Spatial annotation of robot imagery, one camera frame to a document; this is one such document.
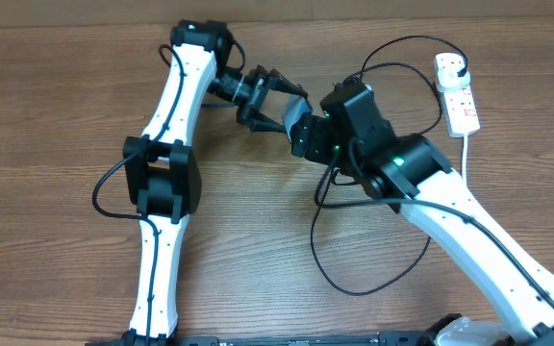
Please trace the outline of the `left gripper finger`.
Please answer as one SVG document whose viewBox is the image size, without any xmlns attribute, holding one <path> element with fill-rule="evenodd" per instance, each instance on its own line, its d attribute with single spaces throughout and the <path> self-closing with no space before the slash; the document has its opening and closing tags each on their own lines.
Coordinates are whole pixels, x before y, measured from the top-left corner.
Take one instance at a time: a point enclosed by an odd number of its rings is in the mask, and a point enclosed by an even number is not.
<svg viewBox="0 0 554 346">
<path fill-rule="evenodd" d="M 251 132 L 273 132 L 284 134 L 285 126 L 263 114 L 257 114 L 247 120 L 247 126 Z"/>
<path fill-rule="evenodd" d="M 301 85 L 295 85 L 276 69 L 270 70 L 268 80 L 268 86 L 271 90 L 297 95 L 303 98 L 308 97 L 307 91 Z"/>
</svg>

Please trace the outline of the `Samsung Galaxy smartphone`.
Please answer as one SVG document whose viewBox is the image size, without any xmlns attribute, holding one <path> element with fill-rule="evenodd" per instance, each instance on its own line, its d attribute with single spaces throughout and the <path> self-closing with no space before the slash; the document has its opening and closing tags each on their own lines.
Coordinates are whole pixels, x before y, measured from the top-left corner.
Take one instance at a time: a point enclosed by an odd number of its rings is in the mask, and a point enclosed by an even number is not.
<svg viewBox="0 0 554 346">
<path fill-rule="evenodd" d="M 300 120 L 304 113 L 311 112 L 311 107 L 307 98 L 300 95 L 292 95 L 286 104 L 282 116 L 286 134 L 290 137 L 292 127 Z"/>
</svg>

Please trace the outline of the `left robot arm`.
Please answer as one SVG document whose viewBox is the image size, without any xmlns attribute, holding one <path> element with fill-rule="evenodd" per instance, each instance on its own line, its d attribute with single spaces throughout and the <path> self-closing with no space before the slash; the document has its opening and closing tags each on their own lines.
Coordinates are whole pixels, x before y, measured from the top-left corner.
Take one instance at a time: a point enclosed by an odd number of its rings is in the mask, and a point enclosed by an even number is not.
<svg viewBox="0 0 554 346">
<path fill-rule="evenodd" d="M 124 142 L 127 185 L 142 239 L 137 305 L 124 345 L 170 345 L 175 338 L 183 238 L 202 189 L 192 142 L 205 95 L 237 107 L 237 121 L 251 131 L 276 133 L 284 126 L 260 111 L 266 94 L 307 96 L 276 70 L 257 66 L 244 75 L 228 66 L 235 45 L 223 22 L 182 20 L 174 26 L 166 46 L 172 61 L 159 105 L 141 136 Z"/>
</svg>

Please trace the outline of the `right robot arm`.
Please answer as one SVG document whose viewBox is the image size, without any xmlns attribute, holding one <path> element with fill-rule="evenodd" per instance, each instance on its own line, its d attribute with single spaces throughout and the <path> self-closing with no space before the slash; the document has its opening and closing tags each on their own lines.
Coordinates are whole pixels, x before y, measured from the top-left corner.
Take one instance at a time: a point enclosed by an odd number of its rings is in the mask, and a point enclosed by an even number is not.
<svg viewBox="0 0 554 346">
<path fill-rule="evenodd" d="M 421 134 L 397 136 L 363 83 L 337 87 L 314 115 L 292 96 L 283 121 L 296 157 L 354 178 L 367 205 L 390 206 L 435 240 L 490 302 L 501 322 L 434 344 L 554 345 L 554 275 L 475 199 L 450 160 Z"/>
</svg>

